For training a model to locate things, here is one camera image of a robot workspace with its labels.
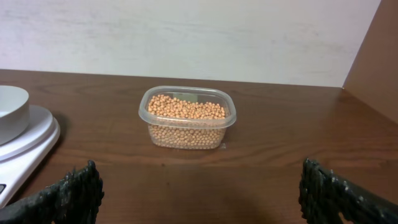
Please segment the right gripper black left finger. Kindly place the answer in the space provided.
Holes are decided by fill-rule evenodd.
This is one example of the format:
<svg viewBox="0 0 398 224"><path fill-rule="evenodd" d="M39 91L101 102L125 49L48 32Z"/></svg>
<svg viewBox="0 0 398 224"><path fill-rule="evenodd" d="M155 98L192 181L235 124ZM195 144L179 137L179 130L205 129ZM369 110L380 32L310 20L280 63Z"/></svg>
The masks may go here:
<svg viewBox="0 0 398 224"><path fill-rule="evenodd" d="M89 160L57 183L2 208L1 223L94 224L103 197L103 180Z"/></svg>

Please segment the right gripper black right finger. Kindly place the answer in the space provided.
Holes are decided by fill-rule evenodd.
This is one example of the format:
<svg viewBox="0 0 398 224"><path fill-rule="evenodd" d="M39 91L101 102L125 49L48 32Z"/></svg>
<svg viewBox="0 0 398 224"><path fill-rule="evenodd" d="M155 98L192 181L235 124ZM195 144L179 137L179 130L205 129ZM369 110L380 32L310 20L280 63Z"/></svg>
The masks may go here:
<svg viewBox="0 0 398 224"><path fill-rule="evenodd" d="M397 205L323 168L303 161L300 195L307 223L397 224Z"/></svg>

